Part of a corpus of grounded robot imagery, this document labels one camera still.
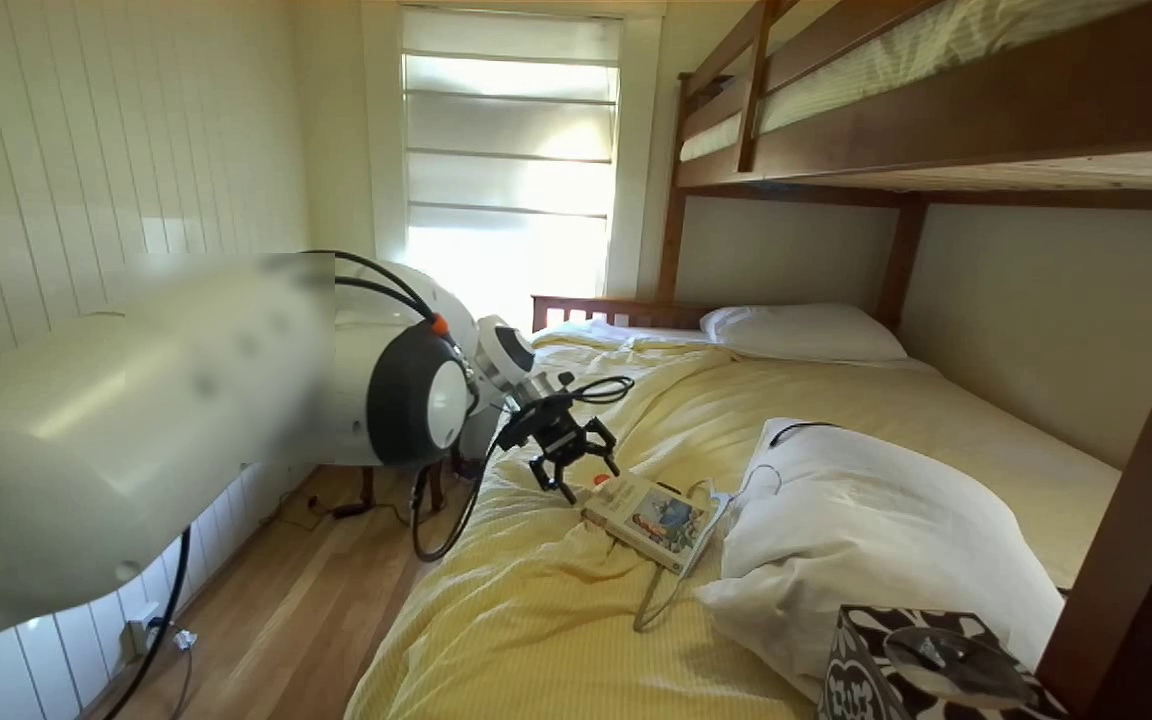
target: wooden bed rail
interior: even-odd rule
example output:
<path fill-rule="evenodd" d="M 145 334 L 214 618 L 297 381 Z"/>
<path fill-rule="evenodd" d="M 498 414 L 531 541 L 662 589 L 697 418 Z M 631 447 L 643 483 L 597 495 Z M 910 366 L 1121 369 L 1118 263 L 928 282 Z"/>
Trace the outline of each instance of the wooden bed rail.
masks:
<path fill-rule="evenodd" d="M 1152 3 L 783 124 L 756 143 L 754 173 L 738 173 L 732 143 L 689 159 L 681 190 L 1152 153 Z"/>
<path fill-rule="evenodd" d="M 821 64 L 868 46 L 872 38 L 904 26 L 936 0 L 841 0 L 817 15 L 793 46 L 769 56 L 774 26 L 793 11 L 795 0 L 756 0 L 738 28 L 706 56 L 683 80 L 683 138 L 697 138 L 739 113 L 738 155 L 724 153 L 738 173 L 754 173 L 766 97 L 808 78 Z"/>

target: robotic arm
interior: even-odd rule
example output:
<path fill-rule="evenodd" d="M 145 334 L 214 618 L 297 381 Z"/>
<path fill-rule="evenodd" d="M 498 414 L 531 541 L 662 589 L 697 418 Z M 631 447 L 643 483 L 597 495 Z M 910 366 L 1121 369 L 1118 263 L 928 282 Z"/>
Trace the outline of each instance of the robotic arm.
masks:
<path fill-rule="evenodd" d="M 472 328 L 460 302 L 374 262 L 357 263 L 389 285 L 273 271 L 293 262 L 303 252 L 206 271 L 0 356 L 0 630 L 133 579 L 267 447 L 431 463 L 531 437 L 545 458 L 572 458 L 572 403 L 558 399 L 572 391 L 531 378 L 514 328 Z M 351 296 L 324 315 L 297 285 Z"/>

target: black cable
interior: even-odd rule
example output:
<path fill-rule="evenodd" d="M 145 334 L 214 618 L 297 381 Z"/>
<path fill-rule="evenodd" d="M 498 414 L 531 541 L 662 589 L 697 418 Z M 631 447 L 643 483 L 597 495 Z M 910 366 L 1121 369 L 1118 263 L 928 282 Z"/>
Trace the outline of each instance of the black cable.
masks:
<path fill-rule="evenodd" d="M 412 492 L 412 554 L 426 563 L 444 560 L 460 545 L 460 535 L 468 529 L 468 516 L 482 505 L 484 472 L 468 481 L 468 502 L 464 502 L 455 524 L 447 529 L 444 545 L 440 547 L 426 547 L 426 541 L 421 541 L 426 512 L 421 509 L 426 509 L 430 483 L 435 483 L 435 481 L 440 481 L 440 463 L 430 463 L 430 469 L 421 469 L 418 492 Z"/>
<path fill-rule="evenodd" d="M 317 262 L 317 257 L 366 263 L 366 270 L 379 271 L 383 282 L 391 282 L 398 290 L 405 290 L 408 302 L 421 305 L 421 315 L 426 315 L 426 322 L 435 315 L 412 285 L 405 285 L 391 270 L 383 270 L 383 263 L 378 263 L 378 262 L 367 262 L 367 257 L 357 257 L 357 252 L 309 250 L 309 252 L 273 257 L 273 262 L 266 262 L 262 270 L 267 271 L 267 270 L 297 263 L 297 262 Z"/>
<path fill-rule="evenodd" d="M 170 607 L 166 607 L 166 622 L 160 622 L 160 632 L 154 636 L 133 683 L 126 690 L 126 698 L 104 714 L 104 720 L 120 715 L 126 705 L 137 698 L 137 690 L 145 683 L 148 678 L 148 664 L 160 655 L 170 632 L 174 632 L 174 622 L 177 622 L 177 606 L 181 606 L 181 593 L 185 593 L 185 572 L 188 572 L 188 535 L 191 529 L 181 533 L 181 560 L 177 560 L 177 579 L 174 579 L 174 596 L 170 596 Z"/>
<path fill-rule="evenodd" d="M 174 720 L 185 715 L 185 705 L 188 705 L 188 694 L 191 694 L 191 652 L 196 652 L 196 643 L 185 655 L 185 681 L 181 681 L 181 698 L 177 698 Z"/>
<path fill-rule="evenodd" d="M 346 285 L 346 290 L 367 290 L 367 293 L 379 293 L 389 302 L 401 302 L 405 307 L 412 307 L 418 315 L 426 315 L 430 324 L 435 322 L 435 311 L 430 305 L 412 305 L 405 293 L 398 290 L 383 290 L 378 282 L 366 282 L 366 276 L 293 276 L 293 285 Z"/>

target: window blind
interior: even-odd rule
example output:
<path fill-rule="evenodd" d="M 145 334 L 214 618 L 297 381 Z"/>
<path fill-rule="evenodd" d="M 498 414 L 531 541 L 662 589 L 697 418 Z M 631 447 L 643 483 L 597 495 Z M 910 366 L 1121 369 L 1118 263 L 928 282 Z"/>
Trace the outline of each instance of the window blind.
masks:
<path fill-rule="evenodd" d="M 616 200 L 620 26 L 405 11 L 408 252 L 472 311 L 599 293 Z"/>

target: bunk bed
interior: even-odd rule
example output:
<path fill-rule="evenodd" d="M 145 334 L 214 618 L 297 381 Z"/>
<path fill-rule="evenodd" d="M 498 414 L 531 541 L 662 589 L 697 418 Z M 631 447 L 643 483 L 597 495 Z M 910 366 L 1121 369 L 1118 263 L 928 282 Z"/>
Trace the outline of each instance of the bunk bed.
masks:
<path fill-rule="evenodd" d="M 641 378 L 631 399 L 608 409 L 608 424 L 624 431 L 628 469 L 678 469 L 665 463 L 665 458 L 683 458 L 683 463 L 697 469 L 689 475 L 739 483 L 739 469 L 756 447 L 747 427 L 774 409 L 793 418 L 838 418 L 838 409 L 843 409 L 838 421 L 854 427 L 969 469 L 1017 509 L 1046 572 L 1069 586 L 1053 643 L 1036 664 L 1041 681 L 1071 715 L 1152 715 L 1152 418 L 1131 462 L 1114 472 L 1114 492 L 1105 492 L 1105 469 L 1095 469 L 1095 462 L 1079 452 L 1069 458 L 1069 447 L 1022 427 L 1026 442 L 1007 445 L 1028 447 L 1022 458 L 1046 458 L 1033 472 L 1046 475 L 1060 469 L 1057 475 L 1079 475 L 1071 495 L 1046 487 L 1057 495 L 1026 502 L 1017 495 L 1026 483 L 1017 472 L 972 458 L 972 447 L 980 452 L 980 445 L 988 445 L 988 431 L 969 431 L 965 445 L 928 445 L 928 437 L 919 442 L 913 431 L 928 427 L 928 418 L 910 418 L 910 409 L 886 396 L 904 385 L 923 385 L 915 396 L 955 396 L 934 369 L 739 361 L 739 353 L 711 349 L 707 336 L 697 334 L 697 322 L 711 307 L 678 302 L 683 207 L 691 195 L 901 207 L 890 276 L 872 307 L 872 315 L 891 328 L 919 252 L 928 204 L 1152 207 L 1152 0 L 1079 0 L 1079 11 L 1057 26 L 1033 26 L 1033 15 L 1026 15 L 1047 3 L 992 0 L 980 9 L 995 15 L 1017 9 L 1022 15 L 1012 15 L 1007 28 L 1026 34 L 975 38 L 969 53 L 944 41 L 947 53 L 915 59 L 915 72 L 880 72 L 880 86 L 864 80 L 861 93 L 827 88 L 827 100 L 799 106 L 793 100 L 795 93 L 808 88 L 804 97 L 812 97 L 812 86 L 838 86 L 827 72 L 843 69 L 843 78 L 864 78 L 872 64 L 864 53 L 891 56 L 891 48 L 919 48 L 923 38 L 915 34 L 951 38 L 944 26 L 980 28 L 983 19 L 955 15 L 965 3 L 951 0 L 756 0 L 711 56 L 681 80 L 656 296 L 538 302 L 538 328 L 585 315 L 631 324 L 637 334 L 572 328 L 547 334 L 540 349 L 551 369 Z M 724 391 L 728 385 L 719 381 L 738 369 L 761 378 L 754 391 Z M 895 418 L 872 414 L 872 399 L 849 391 L 817 396 L 827 385 L 872 388 Z M 739 396 L 745 403 L 707 409 L 707 399 L 716 399 L 707 391 Z M 1007 424 L 992 418 L 992 409 L 980 414 L 983 418 L 959 427 L 1001 431 L 1001 424 Z M 719 442 L 671 445 L 681 431 Z M 769 664 L 724 643 L 697 599 L 671 606 L 662 636 L 631 636 L 628 618 L 643 572 L 637 572 L 631 557 L 608 557 L 597 533 L 585 533 L 580 519 L 551 502 L 558 495 L 531 487 L 515 458 L 493 462 L 484 512 L 472 519 L 464 547 L 412 596 L 378 668 L 361 681 L 351 714 L 430 715 L 440 707 L 455 714 L 455 705 L 478 707 L 478 700 L 493 707 L 498 694 L 515 707 L 572 714 L 808 714 L 799 694 L 769 678 Z M 1095 519 L 1071 519 L 1063 533 L 1046 533 L 1036 519 L 1046 512 L 1075 516 L 1071 509 L 1094 509 Z M 697 579 L 711 579 L 711 572 L 716 560 L 706 560 Z M 493 578 L 507 579 L 500 596 L 478 596 Z M 506 630 L 506 636 L 472 647 L 484 625 Z M 530 632 L 507 636 L 530 625 L 545 643 L 551 639 L 547 652 L 526 643 Z"/>

